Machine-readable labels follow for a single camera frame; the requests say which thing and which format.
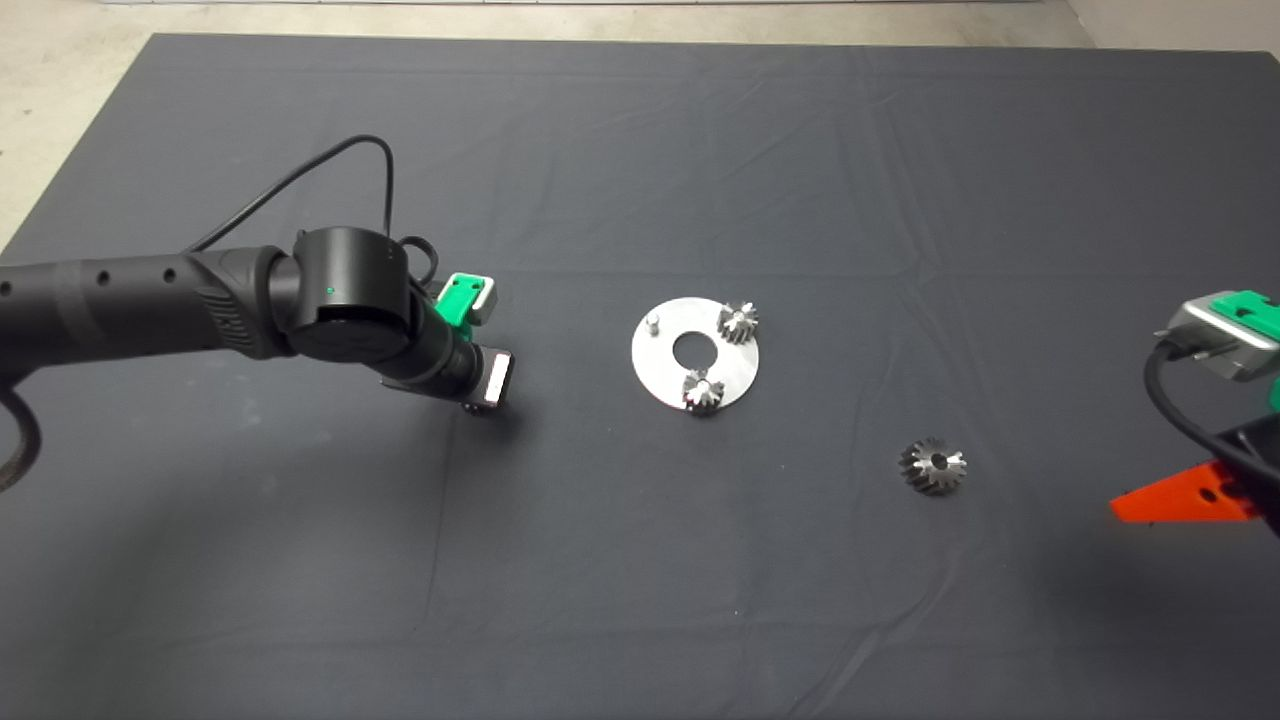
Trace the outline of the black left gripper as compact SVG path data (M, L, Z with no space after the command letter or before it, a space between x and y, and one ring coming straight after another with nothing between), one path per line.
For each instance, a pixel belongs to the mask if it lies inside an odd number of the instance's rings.
M515 357L477 345L422 302L407 348L380 364L381 386L458 404L466 409L506 405Z

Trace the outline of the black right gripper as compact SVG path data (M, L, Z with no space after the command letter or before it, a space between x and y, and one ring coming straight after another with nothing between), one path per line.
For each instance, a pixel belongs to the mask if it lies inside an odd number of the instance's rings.
M1260 518L1279 537L1279 415L1245 421L1217 437L1252 464L1213 460L1110 501L1130 524L1239 523Z

